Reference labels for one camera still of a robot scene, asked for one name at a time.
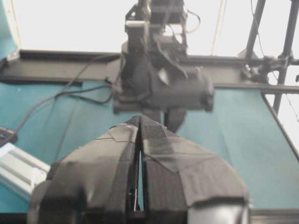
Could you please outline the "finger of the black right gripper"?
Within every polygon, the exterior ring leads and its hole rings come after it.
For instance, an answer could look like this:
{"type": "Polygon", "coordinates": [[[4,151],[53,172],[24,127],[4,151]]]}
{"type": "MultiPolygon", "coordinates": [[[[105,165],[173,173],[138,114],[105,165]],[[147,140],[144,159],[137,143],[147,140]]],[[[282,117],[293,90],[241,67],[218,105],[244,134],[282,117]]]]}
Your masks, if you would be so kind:
{"type": "Polygon", "coordinates": [[[145,110],[142,110],[142,114],[158,123],[161,123],[161,111],[159,111],[159,110],[145,109],[145,110]]]}
{"type": "Polygon", "coordinates": [[[185,120],[187,111],[181,108],[168,109],[164,113],[164,125],[173,133],[176,133],[185,120]]]}

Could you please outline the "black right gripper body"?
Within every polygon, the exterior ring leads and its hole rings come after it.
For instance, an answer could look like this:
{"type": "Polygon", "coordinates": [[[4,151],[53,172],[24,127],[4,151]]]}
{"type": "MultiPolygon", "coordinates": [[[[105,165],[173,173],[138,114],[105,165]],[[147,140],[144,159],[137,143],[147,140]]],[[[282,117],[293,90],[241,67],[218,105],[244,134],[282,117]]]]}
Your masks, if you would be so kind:
{"type": "Polygon", "coordinates": [[[123,56],[113,98],[114,113],[172,108],[210,112],[214,87],[201,66],[182,66],[179,71],[170,64],[155,64],[146,56],[123,56]]]}

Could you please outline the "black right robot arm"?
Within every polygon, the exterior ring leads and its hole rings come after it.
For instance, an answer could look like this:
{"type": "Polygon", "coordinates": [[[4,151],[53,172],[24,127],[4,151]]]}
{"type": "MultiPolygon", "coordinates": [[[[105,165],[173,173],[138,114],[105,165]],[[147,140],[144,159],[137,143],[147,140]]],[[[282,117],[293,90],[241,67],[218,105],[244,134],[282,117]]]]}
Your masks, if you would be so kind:
{"type": "Polygon", "coordinates": [[[114,112],[140,111],[176,132],[188,110],[213,109],[211,78],[187,59],[182,0],[140,0],[125,17],[128,40],[113,84],[114,112]]]}

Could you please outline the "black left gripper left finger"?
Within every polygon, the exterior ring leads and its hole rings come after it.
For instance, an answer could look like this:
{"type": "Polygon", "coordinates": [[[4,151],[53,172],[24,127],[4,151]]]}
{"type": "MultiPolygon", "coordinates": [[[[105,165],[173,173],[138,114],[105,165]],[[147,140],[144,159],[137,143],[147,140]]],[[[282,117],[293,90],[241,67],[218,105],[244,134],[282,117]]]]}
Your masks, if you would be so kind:
{"type": "Polygon", "coordinates": [[[137,177],[140,117],[52,163],[28,204],[29,224],[125,224],[137,177]]]}

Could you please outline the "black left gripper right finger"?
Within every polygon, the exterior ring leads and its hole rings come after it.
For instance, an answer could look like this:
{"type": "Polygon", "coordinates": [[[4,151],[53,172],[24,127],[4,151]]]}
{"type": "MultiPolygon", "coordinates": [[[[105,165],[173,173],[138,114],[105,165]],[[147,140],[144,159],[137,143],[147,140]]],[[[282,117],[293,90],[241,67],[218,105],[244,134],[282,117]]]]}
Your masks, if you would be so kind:
{"type": "Polygon", "coordinates": [[[151,224],[248,224],[249,190],[219,155],[140,117],[143,190],[151,224]]]}

